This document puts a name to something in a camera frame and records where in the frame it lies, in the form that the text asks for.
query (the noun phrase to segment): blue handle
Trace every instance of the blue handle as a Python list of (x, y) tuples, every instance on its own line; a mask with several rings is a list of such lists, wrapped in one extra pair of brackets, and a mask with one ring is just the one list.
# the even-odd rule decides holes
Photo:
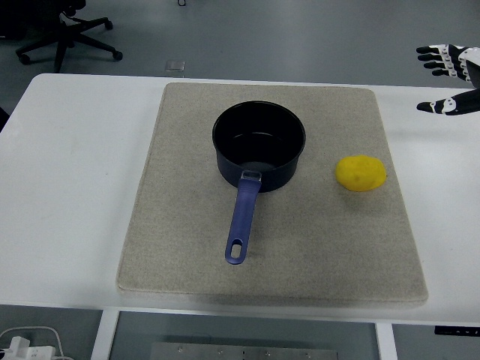
[[(238, 193), (233, 210), (232, 224), (226, 242), (225, 260), (233, 265), (243, 263), (247, 256), (248, 238), (254, 218), (255, 201), (262, 186), (259, 179), (240, 178), (238, 181)], [(233, 246), (240, 246), (240, 255), (232, 256)]]

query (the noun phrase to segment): yellow lemon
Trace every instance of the yellow lemon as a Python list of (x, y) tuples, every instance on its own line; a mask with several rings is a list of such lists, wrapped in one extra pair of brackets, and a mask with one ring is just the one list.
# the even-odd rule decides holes
[(351, 191), (369, 191), (381, 186), (387, 179), (383, 163), (367, 155), (347, 156), (335, 168), (335, 177)]

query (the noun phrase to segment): chair wheel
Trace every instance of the chair wheel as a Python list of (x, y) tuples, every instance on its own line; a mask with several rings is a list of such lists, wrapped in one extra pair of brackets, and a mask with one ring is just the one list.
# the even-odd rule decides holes
[(19, 55), (18, 59), (24, 65), (30, 64), (30, 58), (28, 55), (25, 55), (25, 54)]
[(115, 51), (115, 52), (112, 54), (112, 56), (113, 56), (113, 58), (114, 58), (115, 60), (118, 60), (118, 61), (120, 61), (120, 60), (123, 59), (123, 54), (122, 54), (121, 51)]

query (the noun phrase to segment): saucepan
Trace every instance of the saucepan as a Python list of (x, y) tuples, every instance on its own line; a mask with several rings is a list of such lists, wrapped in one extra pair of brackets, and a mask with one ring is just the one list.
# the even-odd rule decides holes
[(226, 261), (238, 265), (247, 256), (257, 195), (281, 188), (293, 177), (305, 129), (287, 108), (256, 100), (222, 112), (212, 138), (220, 174), (238, 188), (225, 248)]

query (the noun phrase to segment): felt board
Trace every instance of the felt board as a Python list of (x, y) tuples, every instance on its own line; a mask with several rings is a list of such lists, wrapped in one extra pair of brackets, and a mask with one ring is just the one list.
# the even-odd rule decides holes
[[(237, 189), (218, 171), (212, 127), (224, 110), (252, 100), (293, 111), (306, 143), (292, 179), (259, 194), (247, 258), (230, 265), (224, 252)], [(337, 183), (337, 162), (360, 154), (385, 164), (382, 187), (357, 193)], [(239, 305), (424, 303), (428, 291), (374, 93), (334, 86), (170, 83), (117, 286), (125, 295), (176, 294)]]

